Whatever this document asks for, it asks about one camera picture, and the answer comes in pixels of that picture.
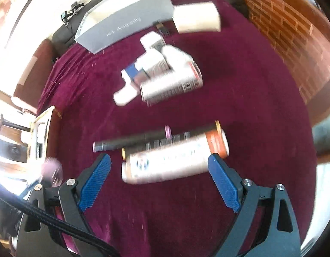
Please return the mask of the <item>pink fluffy puff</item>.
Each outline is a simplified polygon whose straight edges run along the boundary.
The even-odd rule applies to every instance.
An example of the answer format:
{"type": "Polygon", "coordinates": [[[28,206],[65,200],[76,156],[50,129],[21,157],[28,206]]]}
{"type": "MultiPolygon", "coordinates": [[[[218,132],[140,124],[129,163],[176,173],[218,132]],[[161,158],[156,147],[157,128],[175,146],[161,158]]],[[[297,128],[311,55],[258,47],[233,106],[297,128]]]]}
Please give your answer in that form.
{"type": "Polygon", "coordinates": [[[46,158],[42,168],[42,179],[52,187],[58,187],[63,182],[63,167],[56,158],[46,158]]]}

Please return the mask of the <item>white tube orange cap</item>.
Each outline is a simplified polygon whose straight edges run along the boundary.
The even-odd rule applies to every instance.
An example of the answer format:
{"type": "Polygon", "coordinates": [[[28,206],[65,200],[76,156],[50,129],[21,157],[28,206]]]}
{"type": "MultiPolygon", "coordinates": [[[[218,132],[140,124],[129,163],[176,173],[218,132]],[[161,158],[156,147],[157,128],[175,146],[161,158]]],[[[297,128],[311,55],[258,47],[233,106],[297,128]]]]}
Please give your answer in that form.
{"type": "Polygon", "coordinates": [[[128,184],[146,184],[205,173],[208,158],[214,153],[221,158],[229,155],[223,129],[128,156],[121,166],[122,180],[128,184]]]}

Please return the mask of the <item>black marker pink band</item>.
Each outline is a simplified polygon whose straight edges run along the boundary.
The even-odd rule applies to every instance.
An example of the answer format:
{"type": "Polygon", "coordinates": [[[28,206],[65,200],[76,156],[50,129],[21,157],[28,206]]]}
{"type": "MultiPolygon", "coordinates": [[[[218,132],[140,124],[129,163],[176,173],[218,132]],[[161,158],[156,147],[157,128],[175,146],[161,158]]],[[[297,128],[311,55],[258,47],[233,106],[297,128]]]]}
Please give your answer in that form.
{"type": "Polygon", "coordinates": [[[93,143],[93,152],[121,149],[122,152],[127,155],[134,152],[170,145],[171,143],[180,142],[190,137],[194,137],[213,130],[221,132],[221,125],[219,121],[215,121],[210,125],[206,125],[192,131],[182,132],[176,135],[173,135],[171,128],[166,125],[164,128],[159,130],[141,133],[139,135],[130,135],[117,139],[96,141],[93,143]]]}

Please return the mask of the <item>white small bottle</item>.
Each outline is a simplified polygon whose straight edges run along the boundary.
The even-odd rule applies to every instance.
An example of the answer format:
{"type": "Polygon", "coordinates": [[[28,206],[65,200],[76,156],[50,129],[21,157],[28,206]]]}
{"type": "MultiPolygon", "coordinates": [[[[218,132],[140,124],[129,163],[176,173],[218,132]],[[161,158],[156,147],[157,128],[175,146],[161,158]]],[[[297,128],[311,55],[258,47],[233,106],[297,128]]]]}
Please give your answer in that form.
{"type": "Polygon", "coordinates": [[[133,84],[126,84],[122,89],[114,93],[113,99],[117,106],[123,107],[134,100],[139,94],[139,87],[133,84]]]}

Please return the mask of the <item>long white printed box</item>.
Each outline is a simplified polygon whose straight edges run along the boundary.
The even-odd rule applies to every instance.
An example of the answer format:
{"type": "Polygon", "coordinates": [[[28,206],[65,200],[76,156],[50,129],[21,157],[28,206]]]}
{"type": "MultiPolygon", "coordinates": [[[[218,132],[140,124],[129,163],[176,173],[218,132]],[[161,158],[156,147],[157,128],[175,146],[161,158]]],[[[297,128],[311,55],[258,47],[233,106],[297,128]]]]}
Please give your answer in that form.
{"type": "Polygon", "coordinates": [[[180,64],[140,85],[142,101],[148,105],[156,104],[169,97],[188,93],[203,86],[202,73],[195,61],[180,64]]]}

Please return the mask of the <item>blue white medicine box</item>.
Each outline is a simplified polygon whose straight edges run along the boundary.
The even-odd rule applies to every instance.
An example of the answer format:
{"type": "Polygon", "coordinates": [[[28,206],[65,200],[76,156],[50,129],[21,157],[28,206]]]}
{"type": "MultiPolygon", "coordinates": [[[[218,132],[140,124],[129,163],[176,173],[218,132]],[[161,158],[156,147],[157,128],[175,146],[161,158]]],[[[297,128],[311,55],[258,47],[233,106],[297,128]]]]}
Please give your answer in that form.
{"type": "Polygon", "coordinates": [[[152,48],[124,68],[121,71],[121,76],[127,84],[130,83],[140,86],[141,83],[154,78],[169,69],[170,68],[163,54],[152,48]]]}

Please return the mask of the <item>white tray gold rim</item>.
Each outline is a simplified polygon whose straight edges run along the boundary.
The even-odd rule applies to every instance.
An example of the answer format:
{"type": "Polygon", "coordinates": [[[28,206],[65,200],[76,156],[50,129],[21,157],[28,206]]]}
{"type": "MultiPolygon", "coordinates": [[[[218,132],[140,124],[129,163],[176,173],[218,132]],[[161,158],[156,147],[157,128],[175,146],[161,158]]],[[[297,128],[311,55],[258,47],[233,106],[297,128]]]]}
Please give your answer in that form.
{"type": "Polygon", "coordinates": [[[31,123],[31,140],[27,147],[27,164],[41,163],[46,159],[51,119],[55,109],[54,106],[49,107],[31,123]]]}

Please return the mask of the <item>brown padded chair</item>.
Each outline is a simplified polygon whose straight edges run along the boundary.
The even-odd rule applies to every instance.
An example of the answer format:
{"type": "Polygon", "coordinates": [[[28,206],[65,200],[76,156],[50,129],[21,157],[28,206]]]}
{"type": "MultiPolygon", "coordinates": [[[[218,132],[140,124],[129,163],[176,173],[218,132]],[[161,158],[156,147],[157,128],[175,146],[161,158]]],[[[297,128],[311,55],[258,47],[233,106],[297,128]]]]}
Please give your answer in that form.
{"type": "Polygon", "coordinates": [[[11,97],[16,106],[37,114],[38,102],[53,68],[57,52],[49,39],[44,39],[24,69],[11,97]]]}

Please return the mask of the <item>maroon velvet table cloth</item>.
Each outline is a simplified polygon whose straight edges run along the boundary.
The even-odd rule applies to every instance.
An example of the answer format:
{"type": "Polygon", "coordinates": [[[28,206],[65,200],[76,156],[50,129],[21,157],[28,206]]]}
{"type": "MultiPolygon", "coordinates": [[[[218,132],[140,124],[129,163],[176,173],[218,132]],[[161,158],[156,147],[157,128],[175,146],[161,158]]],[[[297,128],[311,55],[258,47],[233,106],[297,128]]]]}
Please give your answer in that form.
{"type": "MultiPolygon", "coordinates": [[[[113,101],[121,70],[143,52],[140,34],[94,55],[75,44],[55,63],[38,103],[62,115],[57,157],[64,177],[78,176],[96,159],[95,141],[169,125],[175,133],[219,121],[229,142],[226,163],[242,177],[282,183],[305,237],[313,213],[317,158],[306,106],[283,60],[246,18],[224,0],[212,1],[219,32],[173,34],[166,41],[190,54],[203,76],[194,91],[148,106],[137,97],[113,101]]],[[[122,256],[209,256],[234,218],[208,173],[131,185],[121,178],[121,152],[86,213],[91,228],[122,256]]]]}

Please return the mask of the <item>small white printed box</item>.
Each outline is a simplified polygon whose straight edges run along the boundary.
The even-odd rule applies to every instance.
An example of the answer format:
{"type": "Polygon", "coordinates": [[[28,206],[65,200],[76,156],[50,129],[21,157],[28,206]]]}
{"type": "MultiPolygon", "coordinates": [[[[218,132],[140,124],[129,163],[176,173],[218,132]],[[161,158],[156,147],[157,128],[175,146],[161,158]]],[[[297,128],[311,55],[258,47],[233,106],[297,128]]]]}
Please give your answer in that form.
{"type": "Polygon", "coordinates": [[[149,51],[150,49],[156,49],[160,52],[162,47],[166,45],[164,38],[154,31],[148,32],[139,40],[145,51],[149,51]]]}

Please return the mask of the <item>white cream box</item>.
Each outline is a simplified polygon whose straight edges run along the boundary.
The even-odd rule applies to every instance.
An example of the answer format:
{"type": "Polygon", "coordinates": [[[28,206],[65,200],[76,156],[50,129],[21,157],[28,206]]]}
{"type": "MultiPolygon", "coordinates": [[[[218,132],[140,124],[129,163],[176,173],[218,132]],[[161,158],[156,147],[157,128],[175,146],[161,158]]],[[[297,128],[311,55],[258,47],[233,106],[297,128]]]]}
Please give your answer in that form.
{"type": "Polygon", "coordinates": [[[213,2],[174,6],[172,19],[180,34],[221,31],[220,14],[213,2]]]}

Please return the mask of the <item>grey rectangular cardboard box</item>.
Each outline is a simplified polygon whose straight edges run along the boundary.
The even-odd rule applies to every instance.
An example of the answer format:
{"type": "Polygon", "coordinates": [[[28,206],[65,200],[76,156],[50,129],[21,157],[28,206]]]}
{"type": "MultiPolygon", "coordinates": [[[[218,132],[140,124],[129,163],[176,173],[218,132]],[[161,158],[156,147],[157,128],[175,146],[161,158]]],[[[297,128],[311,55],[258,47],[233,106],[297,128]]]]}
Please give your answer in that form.
{"type": "Polygon", "coordinates": [[[75,42],[91,53],[172,19],[171,0],[102,0],[86,12],[75,34],[75,42]]]}

